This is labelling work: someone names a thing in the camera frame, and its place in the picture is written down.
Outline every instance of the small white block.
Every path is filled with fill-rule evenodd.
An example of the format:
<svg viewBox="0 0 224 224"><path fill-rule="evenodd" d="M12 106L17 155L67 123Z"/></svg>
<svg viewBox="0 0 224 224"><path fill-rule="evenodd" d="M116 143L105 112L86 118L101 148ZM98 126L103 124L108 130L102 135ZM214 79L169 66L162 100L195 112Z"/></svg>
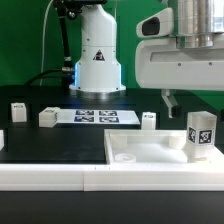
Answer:
<svg viewBox="0 0 224 224"><path fill-rule="evenodd" d="M142 114L142 130L156 129L156 113L144 112Z"/></svg>
<svg viewBox="0 0 224 224"><path fill-rule="evenodd" d="M0 130L0 151L2 150L2 148L4 147L4 132L3 130Z"/></svg>
<svg viewBox="0 0 224 224"><path fill-rule="evenodd" d="M13 122L26 122L27 121L26 106L24 103L12 103L11 111L12 111L12 121Z"/></svg>
<svg viewBox="0 0 224 224"><path fill-rule="evenodd" d="M181 150L186 144L186 134L183 132L174 132L169 137L169 147L171 149Z"/></svg>
<svg viewBox="0 0 224 224"><path fill-rule="evenodd" d="M59 107L47 107L39 113L39 127L53 128L57 123Z"/></svg>

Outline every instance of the warning label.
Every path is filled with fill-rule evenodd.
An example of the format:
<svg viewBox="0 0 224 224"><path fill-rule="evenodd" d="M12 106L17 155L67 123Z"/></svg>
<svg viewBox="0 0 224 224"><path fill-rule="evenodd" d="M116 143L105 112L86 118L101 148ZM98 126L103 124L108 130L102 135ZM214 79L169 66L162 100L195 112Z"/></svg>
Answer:
<svg viewBox="0 0 224 224"><path fill-rule="evenodd" d="M99 50L95 57L93 58L94 61L105 61L105 58L103 56L103 53L101 52L101 50Z"/></svg>

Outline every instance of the white block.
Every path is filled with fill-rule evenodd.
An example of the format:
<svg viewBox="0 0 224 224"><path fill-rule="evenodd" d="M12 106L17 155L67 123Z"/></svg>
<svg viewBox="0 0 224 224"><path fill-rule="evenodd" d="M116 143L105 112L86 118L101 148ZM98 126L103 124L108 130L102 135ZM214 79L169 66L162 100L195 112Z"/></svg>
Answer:
<svg viewBox="0 0 224 224"><path fill-rule="evenodd" d="M205 160L214 150L217 117L209 112L188 113L186 153L189 161Z"/></svg>
<svg viewBox="0 0 224 224"><path fill-rule="evenodd" d="M24 103L12 103L11 111L12 111L12 121L13 122L26 122L27 121L26 106Z"/></svg>
<svg viewBox="0 0 224 224"><path fill-rule="evenodd" d="M144 112L142 114L142 130L156 129L156 113Z"/></svg>
<svg viewBox="0 0 224 224"><path fill-rule="evenodd" d="M186 144L186 134L183 132L173 132L169 136L169 147L171 149L182 150Z"/></svg>
<svg viewBox="0 0 224 224"><path fill-rule="evenodd" d="M59 107L47 107L39 113L39 127L53 128L57 123L57 113L59 111Z"/></svg>
<svg viewBox="0 0 224 224"><path fill-rule="evenodd" d="M5 145L5 143L4 143L4 132L3 132L3 130L0 130L0 151L2 150L4 145Z"/></svg>

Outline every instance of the black and white pattern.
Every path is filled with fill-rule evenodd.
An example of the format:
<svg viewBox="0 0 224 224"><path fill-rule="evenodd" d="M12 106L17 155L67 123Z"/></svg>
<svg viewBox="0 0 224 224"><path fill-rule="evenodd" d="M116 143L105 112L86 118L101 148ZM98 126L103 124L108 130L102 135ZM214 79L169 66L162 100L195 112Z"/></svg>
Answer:
<svg viewBox="0 0 224 224"><path fill-rule="evenodd" d="M80 122L80 123L93 123L94 122L94 117L88 117L88 116L77 116L75 117L75 122Z"/></svg>
<svg viewBox="0 0 224 224"><path fill-rule="evenodd" d="M117 117L100 117L101 123L119 123L119 119Z"/></svg>
<svg viewBox="0 0 224 224"><path fill-rule="evenodd" d="M100 110L99 115L100 116L116 116L117 117L117 111L115 111L115 110Z"/></svg>
<svg viewBox="0 0 224 224"><path fill-rule="evenodd" d="M188 139L193 143L196 141L196 131L191 127L189 127Z"/></svg>
<svg viewBox="0 0 224 224"><path fill-rule="evenodd" d="M80 116L94 116L93 110L77 110L76 115Z"/></svg>
<svg viewBox="0 0 224 224"><path fill-rule="evenodd" d="M199 144L212 143L212 130L204 130L199 132Z"/></svg>

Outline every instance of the white box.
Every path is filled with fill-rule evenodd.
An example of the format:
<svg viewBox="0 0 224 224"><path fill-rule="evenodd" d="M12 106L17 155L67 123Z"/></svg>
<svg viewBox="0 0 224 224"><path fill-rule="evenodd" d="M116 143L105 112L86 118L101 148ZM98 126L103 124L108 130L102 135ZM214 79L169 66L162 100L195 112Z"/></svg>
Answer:
<svg viewBox="0 0 224 224"><path fill-rule="evenodd" d="M189 161L205 160L214 150L217 117L209 112L188 113L186 153Z"/></svg>
<svg viewBox="0 0 224 224"><path fill-rule="evenodd" d="M27 112L26 106L24 103L12 103L12 121L13 122L26 122L27 121Z"/></svg>
<svg viewBox="0 0 224 224"><path fill-rule="evenodd" d="M156 129L156 113L144 112L142 114L142 130Z"/></svg>
<svg viewBox="0 0 224 224"><path fill-rule="evenodd" d="M53 128L57 123L57 113L59 107L47 107L39 113L39 127Z"/></svg>

